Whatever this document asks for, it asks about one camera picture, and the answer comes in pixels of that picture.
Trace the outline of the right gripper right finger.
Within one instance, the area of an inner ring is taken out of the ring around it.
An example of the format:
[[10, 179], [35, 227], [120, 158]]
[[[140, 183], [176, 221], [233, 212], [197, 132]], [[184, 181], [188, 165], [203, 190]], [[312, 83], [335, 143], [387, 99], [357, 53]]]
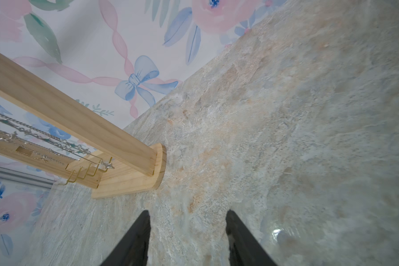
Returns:
[[231, 266], [277, 266], [233, 210], [226, 214]]

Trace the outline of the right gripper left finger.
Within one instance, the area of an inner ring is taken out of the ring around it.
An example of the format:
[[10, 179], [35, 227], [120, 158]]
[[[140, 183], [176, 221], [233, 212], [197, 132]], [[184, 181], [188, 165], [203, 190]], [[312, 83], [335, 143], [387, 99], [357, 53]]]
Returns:
[[147, 265], [150, 231], [150, 214], [144, 210], [101, 266]]

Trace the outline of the wooden jewelry display stand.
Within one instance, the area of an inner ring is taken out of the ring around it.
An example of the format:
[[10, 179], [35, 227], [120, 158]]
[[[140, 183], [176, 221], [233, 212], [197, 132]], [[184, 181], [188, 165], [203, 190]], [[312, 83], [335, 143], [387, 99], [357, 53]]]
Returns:
[[114, 158], [92, 198], [158, 189], [166, 148], [147, 146], [0, 53], [0, 97]]

